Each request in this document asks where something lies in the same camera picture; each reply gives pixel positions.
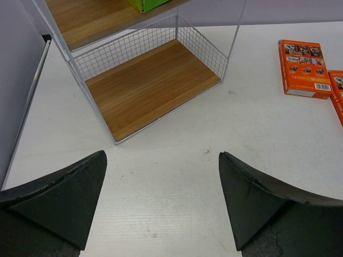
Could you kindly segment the green black Gillette Labs box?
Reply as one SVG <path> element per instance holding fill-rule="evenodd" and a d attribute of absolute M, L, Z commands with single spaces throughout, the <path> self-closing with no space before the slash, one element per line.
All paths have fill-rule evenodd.
<path fill-rule="evenodd" d="M 126 0 L 140 13 L 146 13 L 156 7 L 167 3 L 169 0 Z"/>

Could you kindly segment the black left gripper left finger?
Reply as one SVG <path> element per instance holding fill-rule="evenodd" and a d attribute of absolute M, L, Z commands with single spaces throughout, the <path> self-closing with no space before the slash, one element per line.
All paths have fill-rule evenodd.
<path fill-rule="evenodd" d="M 97 151 L 1 191 L 1 256 L 79 256 L 86 247 L 107 168 Z"/>

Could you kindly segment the orange Gillette cartridge box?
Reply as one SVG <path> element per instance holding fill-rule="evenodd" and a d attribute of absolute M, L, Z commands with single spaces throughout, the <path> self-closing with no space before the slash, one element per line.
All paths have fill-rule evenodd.
<path fill-rule="evenodd" d="M 286 95 L 330 98 L 333 89 L 319 43 L 279 40 L 278 50 Z"/>

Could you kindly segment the orange Gillette Fusion5 box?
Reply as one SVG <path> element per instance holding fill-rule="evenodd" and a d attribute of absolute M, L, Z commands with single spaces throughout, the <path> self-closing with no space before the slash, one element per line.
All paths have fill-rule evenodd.
<path fill-rule="evenodd" d="M 340 70 L 329 71 L 330 83 L 332 86 L 333 94 L 331 95 L 331 101 L 334 109 L 338 115 L 341 125 L 343 125 L 343 98 L 342 98 L 342 84 L 343 73 Z"/>

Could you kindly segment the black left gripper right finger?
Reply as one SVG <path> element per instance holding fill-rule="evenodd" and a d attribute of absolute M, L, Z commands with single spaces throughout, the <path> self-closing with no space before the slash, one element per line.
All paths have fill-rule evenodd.
<path fill-rule="evenodd" d="M 228 152 L 220 181 L 243 256 L 342 256 L 342 201 L 267 175 Z"/>

